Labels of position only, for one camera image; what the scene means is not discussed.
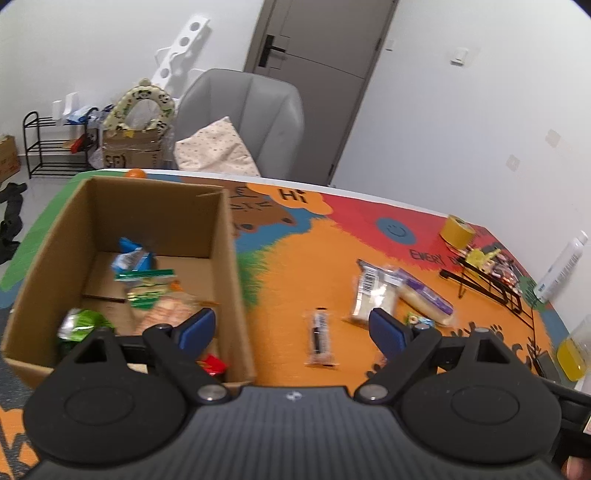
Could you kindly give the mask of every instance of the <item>blue circle with smiley face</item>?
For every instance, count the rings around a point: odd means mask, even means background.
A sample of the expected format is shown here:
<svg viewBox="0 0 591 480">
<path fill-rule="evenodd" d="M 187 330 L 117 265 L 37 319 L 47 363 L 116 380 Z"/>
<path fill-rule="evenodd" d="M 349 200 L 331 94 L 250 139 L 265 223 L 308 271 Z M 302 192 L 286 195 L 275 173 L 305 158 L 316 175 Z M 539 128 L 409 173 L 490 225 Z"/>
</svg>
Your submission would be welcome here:
<svg viewBox="0 0 591 480">
<path fill-rule="evenodd" d="M 380 232 L 398 244 L 414 245 L 417 242 L 413 231 L 398 220 L 383 217 L 378 219 L 375 224 L 378 226 Z"/>
</svg>

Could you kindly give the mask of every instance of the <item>yellow liquid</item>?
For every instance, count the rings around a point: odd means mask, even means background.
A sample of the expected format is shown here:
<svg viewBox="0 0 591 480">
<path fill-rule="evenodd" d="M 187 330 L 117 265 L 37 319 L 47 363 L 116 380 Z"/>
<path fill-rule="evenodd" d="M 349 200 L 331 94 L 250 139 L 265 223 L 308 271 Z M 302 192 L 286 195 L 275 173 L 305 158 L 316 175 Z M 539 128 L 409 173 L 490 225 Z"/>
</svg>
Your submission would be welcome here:
<svg viewBox="0 0 591 480">
<path fill-rule="evenodd" d="M 576 382 L 584 377 L 585 361 L 570 338 L 562 341 L 556 352 L 556 358 L 570 381 Z"/>
</svg>

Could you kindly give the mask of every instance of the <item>cardboard box on floor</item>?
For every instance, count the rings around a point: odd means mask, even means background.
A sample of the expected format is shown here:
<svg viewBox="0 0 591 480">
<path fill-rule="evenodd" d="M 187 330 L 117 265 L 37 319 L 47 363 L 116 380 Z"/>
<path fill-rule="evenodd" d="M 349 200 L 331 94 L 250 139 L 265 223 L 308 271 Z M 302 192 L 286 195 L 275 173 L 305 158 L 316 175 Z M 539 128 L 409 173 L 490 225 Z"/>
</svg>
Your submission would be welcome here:
<svg viewBox="0 0 591 480">
<path fill-rule="evenodd" d="M 7 135 L 0 140 L 0 183 L 21 169 L 14 137 Z"/>
<path fill-rule="evenodd" d="M 163 168 L 161 142 L 155 129 L 103 133 L 105 168 Z"/>
</svg>

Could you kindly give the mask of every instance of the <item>cardboard box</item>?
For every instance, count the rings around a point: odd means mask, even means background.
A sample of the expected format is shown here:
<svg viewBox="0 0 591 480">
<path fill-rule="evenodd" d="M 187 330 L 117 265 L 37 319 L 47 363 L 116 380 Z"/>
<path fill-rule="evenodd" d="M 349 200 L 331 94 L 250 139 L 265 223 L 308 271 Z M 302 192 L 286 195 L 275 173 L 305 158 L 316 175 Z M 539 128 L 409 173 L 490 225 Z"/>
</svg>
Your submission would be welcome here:
<svg viewBox="0 0 591 480">
<path fill-rule="evenodd" d="M 102 148 L 106 168 L 164 168 L 156 130 L 106 131 Z"/>
<path fill-rule="evenodd" d="M 21 162 L 18 159 L 17 145 L 14 137 L 8 135 L 0 141 L 0 183 L 8 177 L 12 177 L 21 169 Z"/>
<path fill-rule="evenodd" d="M 238 281 L 228 191 L 159 180 L 83 180 L 48 232 L 22 284 L 2 341 L 6 362 L 36 387 L 57 363 L 66 312 L 104 313 L 118 333 L 135 322 L 110 263 L 127 236 L 173 268 L 187 293 L 216 301 L 217 348 L 232 389 L 255 378 Z"/>
</svg>

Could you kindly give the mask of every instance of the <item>door handle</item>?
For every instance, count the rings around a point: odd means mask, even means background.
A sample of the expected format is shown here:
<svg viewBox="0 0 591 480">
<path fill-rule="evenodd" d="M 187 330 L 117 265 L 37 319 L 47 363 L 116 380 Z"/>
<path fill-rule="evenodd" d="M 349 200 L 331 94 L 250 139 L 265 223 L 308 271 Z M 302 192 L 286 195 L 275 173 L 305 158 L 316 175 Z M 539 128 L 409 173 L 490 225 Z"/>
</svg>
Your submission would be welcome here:
<svg viewBox="0 0 591 480">
<path fill-rule="evenodd" d="M 262 48 L 261 59 L 259 60 L 259 67 L 266 67 L 267 61 L 269 60 L 269 55 L 271 54 L 271 50 L 279 51 L 281 53 L 285 53 L 284 48 L 279 48 L 273 45 L 273 41 L 275 37 L 273 35 L 267 35 L 265 39 L 265 45 Z"/>
</svg>

